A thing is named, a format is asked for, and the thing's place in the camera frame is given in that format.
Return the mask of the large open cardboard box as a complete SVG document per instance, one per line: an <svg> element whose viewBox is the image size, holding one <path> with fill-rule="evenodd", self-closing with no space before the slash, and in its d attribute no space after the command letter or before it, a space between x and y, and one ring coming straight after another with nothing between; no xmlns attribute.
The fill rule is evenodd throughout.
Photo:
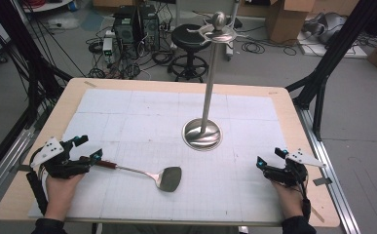
<svg viewBox="0 0 377 234"><path fill-rule="evenodd" d="M265 19L268 38L276 44L293 46L315 1L270 0Z"/></svg>

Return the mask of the black metal frame stand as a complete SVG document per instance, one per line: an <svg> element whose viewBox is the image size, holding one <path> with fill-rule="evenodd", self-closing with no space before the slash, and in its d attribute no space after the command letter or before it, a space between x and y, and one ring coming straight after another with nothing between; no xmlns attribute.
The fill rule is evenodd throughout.
<svg viewBox="0 0 377 234"><path fill-rule="evenodd" d="M377 0L358 0L317 67L305 78L285 87L289 92L302 89L292 100L300 109L308 110L311 101L316 100L312 131L317 140L321 140L320 127L327 80L366 28L372 30L372 35L377 35Z"/></svg>
<svg viewBox="0 0 377 234"><path fill-rule="evenodd" d="M59 98L61 96L63 87L57 81L57 77L63 81L70 81L73 76L44 58L12 0L0 0L0 24L19 51L19 55L15 55L12 47L1 35L0 45L11 57L19 76L28 82L28 105L0 143L1 162L19 133L25 127L30 127L33 124L39 104L44 99Z"/></svg>

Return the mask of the white flat board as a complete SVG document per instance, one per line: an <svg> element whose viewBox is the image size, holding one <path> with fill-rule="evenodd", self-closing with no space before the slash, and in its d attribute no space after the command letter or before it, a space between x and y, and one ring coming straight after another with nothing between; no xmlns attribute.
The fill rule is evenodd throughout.
<svg viewBox="0 0 377 234"><path fill-rule="evenodd" d="M301 52L305 56L323 57L326 53L325 45L310 33L300 32L298 43ZM366 52L357 44L354 44L345 54L347 59L366 59Z"/></svg>

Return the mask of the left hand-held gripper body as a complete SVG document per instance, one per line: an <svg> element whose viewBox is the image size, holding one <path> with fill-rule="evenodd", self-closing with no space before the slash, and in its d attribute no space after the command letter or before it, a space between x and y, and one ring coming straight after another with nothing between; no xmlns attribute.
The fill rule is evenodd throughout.
<svg viewBox="0 0 377 234"><path fill-rule="evenodd" d="M41 148L33 153L29 162L30 168L42 166L50 176L55 178L70 178L87 173L90 170L89 166L79 160L70 159L70 150L75 146L71 145L69 140L62 141L51 136Z"/></svg>

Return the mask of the aluminium rail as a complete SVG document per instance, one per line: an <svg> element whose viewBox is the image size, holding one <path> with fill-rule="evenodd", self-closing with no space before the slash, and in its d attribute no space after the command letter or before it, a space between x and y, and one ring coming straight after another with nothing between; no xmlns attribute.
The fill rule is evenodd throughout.
<svg viewBox="0 0 377 234"><path fill-rule="evenodd" d="M340 218L340 224L344 228L346 234L361 234L358 228L358 223L346 199L339 178L335 173L326 148L322 140L318 139L315 132L312 130L313 117L310 111L296 108L296 112L305 130L308 141L314 152L314 156L321 162L325 163L325 167L321 168L320 171L324 178L330 179L330 182L326 184L326 187Z"/></svg>
<svg viewBox="0 0 377 234"><path fill-rule="evenodd" d="M0 187L7 176L22 164L22 160L30 149L31 141L34 137L34 130L23 129L15 139L11 140L10 147L0 160Z"/></svg>

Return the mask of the metal spatula with brown handle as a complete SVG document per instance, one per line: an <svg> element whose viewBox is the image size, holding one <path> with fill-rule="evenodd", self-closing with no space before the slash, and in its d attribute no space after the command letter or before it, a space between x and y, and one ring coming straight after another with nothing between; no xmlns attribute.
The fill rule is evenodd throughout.
<svg viewBox="0 0 377 234"><path fill-rule="evenodd" d="M98 160L95 162L98 166L112 170L125 170L139 173L151 177L155 181L158 189L165 192L174 192L180 184L182 178L182 169L180 167L167 167L158 173L148 173L145 171L119 166L116 163Z"/></svg>

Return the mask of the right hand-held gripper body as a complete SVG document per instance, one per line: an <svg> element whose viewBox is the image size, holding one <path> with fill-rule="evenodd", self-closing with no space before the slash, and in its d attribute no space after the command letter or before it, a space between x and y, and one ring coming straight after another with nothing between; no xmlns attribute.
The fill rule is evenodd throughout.
<svg viewBox="0 0 377 234"><path fill-rule="evenodd" d="M282 168L269 166L262 170L263 175L275 182L285 184L286 186L295 186L306 180L308 171L306 165L325 168L326 164L316 159L314 156L306 154L301 149L290 153L284 159Z"/></svg>

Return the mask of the person's right hand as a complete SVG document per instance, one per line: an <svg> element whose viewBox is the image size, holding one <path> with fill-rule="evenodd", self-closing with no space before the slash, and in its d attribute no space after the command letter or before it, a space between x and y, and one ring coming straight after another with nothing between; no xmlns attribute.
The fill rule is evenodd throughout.
<svg viewBox="0 0 377 234"><path fill-rule="evenodd" d="M302 216L303 198L301 193L294 187L284 187L276 182L273 182L272 185L279 196L284 218Z"/></svg>

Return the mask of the white power unit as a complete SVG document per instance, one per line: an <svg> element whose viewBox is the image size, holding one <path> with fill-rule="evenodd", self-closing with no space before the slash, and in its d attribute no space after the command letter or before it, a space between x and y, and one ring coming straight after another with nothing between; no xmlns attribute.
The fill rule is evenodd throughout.
<svg viewBox="0 0 377 234"><path fill-rule="evenodd" d="M104 59L107 64L112 64L114 62L114 52L113 52L113 39L104 38L103 48L102 48Z"/></svg>

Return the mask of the white gridded mat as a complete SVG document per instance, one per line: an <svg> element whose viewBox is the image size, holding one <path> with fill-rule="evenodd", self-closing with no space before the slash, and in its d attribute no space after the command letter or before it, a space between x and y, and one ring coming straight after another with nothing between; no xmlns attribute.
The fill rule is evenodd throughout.
<svg viewBox="0 0 377 234"><path fill-rule="evenodd" d="M256 168L257 157L282 167L275 155L285 142L268 97L215 94L209 117L221 143L210 151L190 148L182 128L203 110L201 94L90 89L64 138L88 136L72 159L102 149L107 161L148 173L180 167L174 192L158 189L139 173L93 167L78 185L71 218L217 223L277 223L278 196Z"/></svg>

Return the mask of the person's left hand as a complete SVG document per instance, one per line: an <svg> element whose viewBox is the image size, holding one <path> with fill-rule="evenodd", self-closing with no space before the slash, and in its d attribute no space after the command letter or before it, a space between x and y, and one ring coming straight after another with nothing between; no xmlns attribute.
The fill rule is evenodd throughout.
<svg viewBox="0 0 377 234"><path fill-rule="evenodd" d="M48 176L46 186L48 192L48 206L45 218L64 221L70 210L76 187L83 175L75 175L71 178L54 178Z"/></svg>

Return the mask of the black round stool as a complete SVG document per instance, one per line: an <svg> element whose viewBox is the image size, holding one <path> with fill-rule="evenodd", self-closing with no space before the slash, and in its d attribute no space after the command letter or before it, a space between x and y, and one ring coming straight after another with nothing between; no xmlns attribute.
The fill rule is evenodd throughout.
<svg viewBox="0 0 377 234"><path fill-rule="evenodd" d="M208 63L198 57L197 53L208 48L210 42L194 30L200 27L196 24L181 24L171 33L171 42L185 54L173 58L168 65L168 73L175 76L175 81L180 79L198 79L204 82L203 76L208 72Z"/></svg>

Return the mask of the grey bag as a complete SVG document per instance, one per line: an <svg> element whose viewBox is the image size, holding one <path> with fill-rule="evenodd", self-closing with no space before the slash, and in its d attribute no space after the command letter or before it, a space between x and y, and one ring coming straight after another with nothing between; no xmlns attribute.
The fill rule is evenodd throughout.
<svg viewBox="0 0 377 234"><path fill-rule="evenodd" d="M303 23L302 31L309 32L326 45L341 30L345 22L346 18L337 13L319 13Z"/></svg>

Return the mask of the black computer tower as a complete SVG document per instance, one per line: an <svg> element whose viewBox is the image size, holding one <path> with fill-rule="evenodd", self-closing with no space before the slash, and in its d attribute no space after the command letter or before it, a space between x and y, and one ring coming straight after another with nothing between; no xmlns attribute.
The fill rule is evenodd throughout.
<svg viewBox="0 0 377 234"><path fill-rule="evenodd" d="M151 4L139 6L140 24L143 41L149 51L160 49L159 18L156 9Z"/></svg>
<svg viewBox="0 0 377 234"><path fill-rule="evenodd" d="M114 14L113 29L122 54L136 58L135 40L138 36L136 6L123 5Z"/></svg>

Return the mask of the metal utensil stand with hooks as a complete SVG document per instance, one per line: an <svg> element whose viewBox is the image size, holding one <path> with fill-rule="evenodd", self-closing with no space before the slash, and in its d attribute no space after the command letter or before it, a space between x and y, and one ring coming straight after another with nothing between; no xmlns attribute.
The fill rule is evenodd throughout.
<svg viewBox="0 0 377 234"><path fill-rule="evenodd" d="M239 34L233 26L233 22L227 23L223 12L216 12L211 22L199 29L189 29L189 33L196 33L204 38L205 43L211 44L211 57L207 76L206 93L201 118L192 119L182 129L182 138L191 148L199 151L209 151L216 148L223 139L221 128L209 119L209 109L216 72L216 58L221 47L229 46Z"/></svg>

